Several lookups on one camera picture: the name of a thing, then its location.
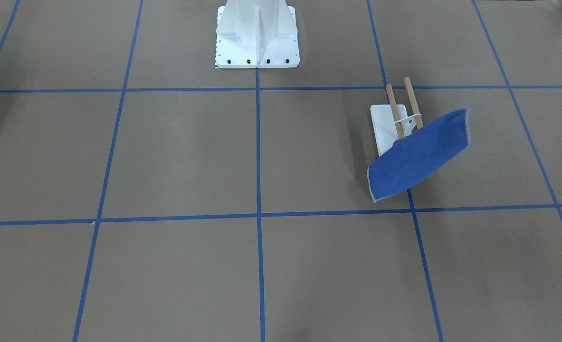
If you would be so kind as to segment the blue towel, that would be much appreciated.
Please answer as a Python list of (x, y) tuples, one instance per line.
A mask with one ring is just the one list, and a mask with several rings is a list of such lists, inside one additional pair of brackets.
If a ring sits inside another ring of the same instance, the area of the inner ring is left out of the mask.
[(452, 111), (394, 141), (366, 171), (372, 201), (413, 188), (466, 149), (469, 114), (467, 108)]

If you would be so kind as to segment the white rack with wooden bars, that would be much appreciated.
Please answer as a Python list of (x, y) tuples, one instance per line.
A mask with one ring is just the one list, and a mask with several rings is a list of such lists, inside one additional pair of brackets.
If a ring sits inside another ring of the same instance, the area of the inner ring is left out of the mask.
[(406, 138), (412, 132), (424, 126), (419, 104), (409, 76), (404, 78), (404, 85), (412, 110), (411, 115), (409, 115), (407, 108), (403, 104), (397, 103), (391, 85), (385, 87), (389, 103), (370, 106), (374, 140), (379, 156), (382, 156), (391, 149), (398, 139)]

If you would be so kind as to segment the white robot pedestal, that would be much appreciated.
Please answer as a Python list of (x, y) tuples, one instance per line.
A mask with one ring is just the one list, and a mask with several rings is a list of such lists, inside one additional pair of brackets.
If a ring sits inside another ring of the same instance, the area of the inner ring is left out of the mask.
[(285, 0), (228, 0), (218, 7), (216, 19), (215, 67), (300, 65), (296, 10)]

